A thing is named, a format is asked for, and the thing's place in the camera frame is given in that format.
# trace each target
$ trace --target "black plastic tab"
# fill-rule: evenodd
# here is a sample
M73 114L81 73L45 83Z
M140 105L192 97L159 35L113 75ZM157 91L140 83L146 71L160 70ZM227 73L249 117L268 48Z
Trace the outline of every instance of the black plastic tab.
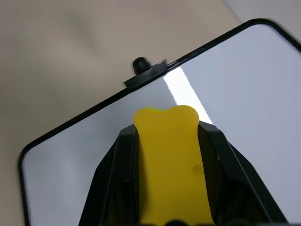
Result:
M157 63L156 65L151 67L149 70L144 71L143 73L138 74L135 77L125 81L124 84L128 88L134 89L139 86L143 86L146 83L149 83L166 73L167 73L167 61L163 60L160 63Z

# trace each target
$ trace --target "beige background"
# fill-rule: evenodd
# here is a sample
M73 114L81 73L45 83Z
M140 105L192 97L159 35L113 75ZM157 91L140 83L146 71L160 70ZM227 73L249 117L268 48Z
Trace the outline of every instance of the beige background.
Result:
M26 144L239 23L222 0L0 1L0 222L22 225Z

